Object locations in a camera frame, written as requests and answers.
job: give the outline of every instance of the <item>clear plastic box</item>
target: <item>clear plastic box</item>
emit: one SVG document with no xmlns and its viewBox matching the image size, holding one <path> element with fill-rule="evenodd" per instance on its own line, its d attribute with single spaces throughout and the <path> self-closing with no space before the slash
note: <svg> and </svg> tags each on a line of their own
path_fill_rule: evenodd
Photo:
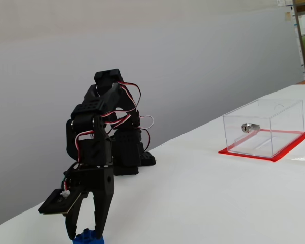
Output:
<svg viewBox="0 0 305 244">
<path fill-rule="evenodd" d="M 227 151 L 274 157 L 305 133 L 302 100 L 255 100 L 223 115 Z"/>
</svg>

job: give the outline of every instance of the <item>white table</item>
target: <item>white table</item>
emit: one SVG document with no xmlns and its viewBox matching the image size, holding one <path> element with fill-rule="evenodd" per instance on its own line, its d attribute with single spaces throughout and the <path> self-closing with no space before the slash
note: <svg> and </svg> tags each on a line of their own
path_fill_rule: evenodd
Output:
<svg viewBox="0 0 305 244">
<path fill-rule="evenodd" d="M 305 112 L 305 85 L 266 98 L 303 99 Z M 225 146 L 217 118 L 152 150 L 155 166 L 116 177 L 105 242 L 305 244 L 305 141 L 276 163 L 218 154 Z M 64 218 L 39 206 L 0 225 L 0 244 L 71 243 Z M 84 200 L 77 233 L 94 228 L 93 209 Z"/>
</svg>

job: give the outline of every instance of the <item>red and white wire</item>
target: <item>red and white wire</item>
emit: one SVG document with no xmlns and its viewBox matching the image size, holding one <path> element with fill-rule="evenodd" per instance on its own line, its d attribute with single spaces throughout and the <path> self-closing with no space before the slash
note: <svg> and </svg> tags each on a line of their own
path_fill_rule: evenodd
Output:
<svg viewBox="0 0 305 244">
<path fill-rule="evenodd" d="M 78 145 L 78 143 L 79 143 L 79 137 L 80 136 L 85 136 L 85 135 L 91 135 L 91 134 L 93 134 L 94 133 L 94 131 L 85 131 L 85 132 L 81 132 L 81 133 L 79 133 L 77 136 L 76 136 L 76 138 L 75 138 L 75 145 L 76 145 L 76 148 L 77 148 L 77 150 L 78 150 L 78 162 L 80 163 L 80 151 L 79 151 L 79 145 Z"/>
<path fill-rule="evenodd" d="M 107 125 L 115 125 L 115 124 L 117 124 L 119 122 L 123 123 L 124 121 L 126 121 L 130 117 L 131 117 L 131 115 L 128 114 L 127 116 L 125 116 L 123 118 L 119 118 L 118 120 L 115 120 L 115 121 L 106 121 L 104 123 L 107 124 Z"/>
<path fill-rule="evenodd" d="M 140 90 L 140 88 L 139 88 L 136 84 L 132 84 L 132 83 L 126 83 L 126 82 L 118 82 L 118 83 L 121 84 L 121 85 L 132 85 L 132 86 L 135 86 L 135 87 L 138 89 L 138 91 L 139 91 L 139 99 L 138 99 L 138 102 L 136 103 L 136 102 L 133 100 L 133 97 L 132 97 L 131 93 L 129 92 L 129 90 L 128 90 L 125 86 L 124 86 L 124 87 L 121 86 L 121 89 L 123 89 L 123 90 L 127 93 L 129 99 L 133 102 L 134 108 L 133 108 L 133 109 L 130 109 L 130 110 L 113 110 L 113 111 L 107 112 L 107 113 L 105 113 L 105 114 L 102 114 L 101 117 L 107 117 L 107 116 L 109 116 L 109 115 L 111 115 L 111 114 L 113 114 L 113 113 L 115 113 L 115 112 L 131 112 L 131 111 L 137 109 L 138 104 L 139 104 L 139 102 L 140 102 L 140 98 L 141 98 L 141 90 Z"/>
<path fill-rule="evenodd" d="M 147 134 L 148 134 L 148 136 L 149 136 L 147 147 L 146 147 L 146 149 L 144 150 L 144 151 L 147 151 L 147 149 L 148 149 L 148 147 L 149 147 L 149 145 L 150 145 L 150 140 L 151 140 L 150 133 L 149 133 L 149 131 L 148 131 L 147 129 L 145 129 L 145 128 L 142 128 L 142 127 L 137 127 L 137 128 L 146 131 Z"/>
<path fill-rule="evenodd" d="M 153 127 L 155 120 L 154 120 L 154 118 L 153 118 L 152 116 L 146 115 L 146 116 L 139 116 L 139 117 L 140 117 L 140 118 L 146 118 L 146 117 L 152 118 L 152 124 L 151 124 L 151 126 L 149 126 L 149 127 L 147 127 L 147 128 L 142 128 L 142 127 L 139 128 L 139 127 L 138 127 L 139 129 L 148 130 L 148 129 L 150 129 L 151 127 Z"/>
</svg>

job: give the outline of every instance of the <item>robotic arm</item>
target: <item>robotic arm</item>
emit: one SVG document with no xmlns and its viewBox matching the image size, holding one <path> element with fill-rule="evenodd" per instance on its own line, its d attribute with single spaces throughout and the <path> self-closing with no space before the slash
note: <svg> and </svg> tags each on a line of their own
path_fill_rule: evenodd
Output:
<svg viewBox="0 0 305 244">
<path fill-rule="evenodd" d="M 155 158 L 144 152 L 139 111 L 126 88 L 129 84 L 138 86 L 123 82 L 119 69 L 97 72 L 94 80 L 96 84 L 66 124 L 67 153 L 76 162 L 64 172 L 61 188 L 39 208 L 42 214 L 63 214 L 71 240 L 76 237 L 82 200 L 89 192 L 94 196 L 95 237 L 99 240 L 114 194 L 114 175 L 134 175 L 138 166 L 156 164 Z M 127 115 L 117 119 L 116 111 Z M 106 133 L 108 124 L 116 130 L 114 136 Z M 91 135 L 91 139 L 79 140 L 84 135 Z"/>
</svg>

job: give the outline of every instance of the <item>gray wall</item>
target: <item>gray wall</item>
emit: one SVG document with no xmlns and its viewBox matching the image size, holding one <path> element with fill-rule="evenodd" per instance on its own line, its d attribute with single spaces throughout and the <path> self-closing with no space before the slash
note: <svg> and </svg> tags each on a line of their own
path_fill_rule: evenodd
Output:
<svg viewBox="0 0 305 244">
<path fill-rule="evenodd" d="M 120 68 L 125 81 L 140 86 L 139 110 L 156 121 L 151 148 L 302 81 L 293 24 L 285 22 L 289 9 L 251 11 L 272 1 L 206 8 L 204 1 L 170 0 L 157 8 L 164 2 L 133 0 L 145 10 L 140 15 L 130 18 L 127 5 L 129 18 L 115 14 L 115 6 L 100 8 L 110 18 L 97 14 L 97 25 L 95 10 L 79 14 L 76 1 L 58 7 L 77 13 L 78 22 L 63 22 L 72 14 L 46 16 L 40 12 L 46 2 L 34 2 L 42 5 L 11 1 L 0 9 L 0 224 L 59 186 L 73 162 L 65 152 L 65 122 L 96 71 Z M 216 8 L 219 15 L 209 16 Z"/>
</svg>

